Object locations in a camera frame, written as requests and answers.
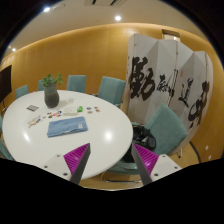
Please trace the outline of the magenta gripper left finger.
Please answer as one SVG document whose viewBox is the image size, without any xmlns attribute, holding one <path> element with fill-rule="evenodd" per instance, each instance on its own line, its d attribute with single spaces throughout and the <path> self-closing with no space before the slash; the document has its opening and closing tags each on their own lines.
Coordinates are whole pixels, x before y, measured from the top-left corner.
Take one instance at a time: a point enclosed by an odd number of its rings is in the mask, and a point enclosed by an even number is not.
<svg viewBox="0 0 224 224">
<path fill-rule="evenodd" d="M 79 184 L 90 153 L 90 144 L 87 143 L 65 155 L 53 156 L 42 168 L 74 184 Z"/>
</svg>

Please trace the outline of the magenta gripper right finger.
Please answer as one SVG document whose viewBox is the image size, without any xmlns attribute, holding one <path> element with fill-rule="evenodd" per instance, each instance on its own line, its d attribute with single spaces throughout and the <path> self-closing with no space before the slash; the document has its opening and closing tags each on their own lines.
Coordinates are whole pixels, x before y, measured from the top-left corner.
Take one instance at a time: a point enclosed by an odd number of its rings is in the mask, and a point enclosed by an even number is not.
<svg viewBox="0 0 224 224">
<path fill-rule="evenodd" d="M 181 170 L 166 154 L 157 155 L 137 144 L 132 144 L 131 154 L 144 185 Z"/>
</svg>

